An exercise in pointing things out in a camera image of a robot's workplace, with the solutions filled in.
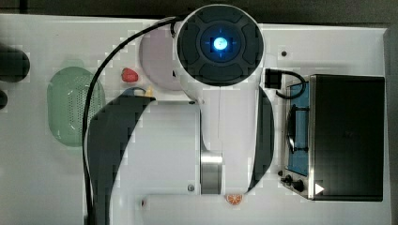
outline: red object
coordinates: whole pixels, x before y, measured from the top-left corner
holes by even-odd
[[[138,73],[130,68],[123,68],[122,80],[125,83],[135,83],[138,81]]]

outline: black object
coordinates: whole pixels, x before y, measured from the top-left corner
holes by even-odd
[[[8,103],[8,97],[6,93],[0,90],[0,110],[4,109]]]
[[[293,178],[291,175],[287,175],[285,178],[281,178],[281,181],[284,182],[287,186],[291,186]]]
[[[26,77],[29,69],[29,58],[24,52],[0,44],[0,81],[19,82]]]
[[[93,185],[94,212],[90,222],[109,224],[109,206],[115,176],[123,154],[146,106],[153,97],[135,97],[130,92],[108,103],[90,121],[87,159]]]
[[[292,108],[289,111],[289,114],[287,115],[287,134],[286,134],[286,142],[287,146],[289,147],[289,150],[292,154],[295,153],[297,150],[304,150],[308,151],[308,146],[304,148],[297,148],[295,146],[296,142],[296,112],[297,111],[306,111],[308,112],[310,109],[309,108],[302,108],[302,107],[297,107],[296,105],[293,105]]]
[[[262,88],[259,94],[253,174],[248,191],[255,187],[268,170],[274,151],[275,130],[272,105]]]
[[[264,83],[266,88],[281,89],[282,72],[278,69],[266,69],[266,78]]]
[[[213,47],[224,38],[224,50]],[[258,67],[264,43],[255,21],[235,7],[203,7],[181,27],[177,37],[178,58],[197,81],[226,86],[240,83]]]
[[[305,80],[300,75],[298,75],[297,73],[295,73],[293,71],[266,68],[265,86],[267,88],[281,89],[283,74],[290,75],[290,76],[293,76],[293,77],[299,79],[300,84],[301,84],[301,89],[299,90],[299,92],[297,94],[295,94],[293,96],[286,96],[286,95],[279,93],[278,91],[276,92],[276,95],[278,97],[284,98],[284,99],[294,99],[294,98],[298,98],[299,96],[301,96],[302,93],[304,93],[304,91],[305,91],[305,87],[306,87]]]
[[[141,35],[144,35],[152,30],[158,29],[159,27],[162,27],[167,24],[175,23],[178,21],[181,21],[182,18],[180,17],[175,17],[171,20],[164,21],[164,22],[158,22],[152,26],[149,26],[148,28],[138,32],[137,34],[127,38],[125,41],[120,43],[116,48],[112,50],[112,52],[105,58],[105,60],[102,62],[100,67],[97,69],[97,72],[94,74],[93,80],[90,83],[90,86],[88,87],[87,91],[87,96],[85,98],[85,105],[84,105],[84,113],[83,113],[83,121],[82,121],[82,143],[84,143],[84,138],[85,138],[85,133],[87,131],[87,120],[88,120],[88,110],[90,108],[90,99],[91,96],[93,95],[94,91],[94,86],[97,83],[97,80],[101,74],[101,72],[105,69],[106,65],[112,60],[112,58],[121,50],[123,49],[127,44],[129,44],[131,41],[135,40]],[[85,200],[87,204],[87,214],[88,217],[84,219],[85,224],[97,224],[95,218],[96,216],[94,215],[95,210],[94,210],[94,203],[91,201],[91,188],[90,188],[90,173],[88,172],[87,168],[87,163],[85,161],[85,153],[84,153],[84,145],[83,145],[83,151],[82,151],[82,157],[83,157],[83,168],[84,168],[84,186],[85,186]]]
[[[302,182],[302,180],[292,182],[292,186],[298,192],[301,192],[304,190],[304,183]]]
[[[314,200],[382,201],[385,80],[315,75],[310,78]]]

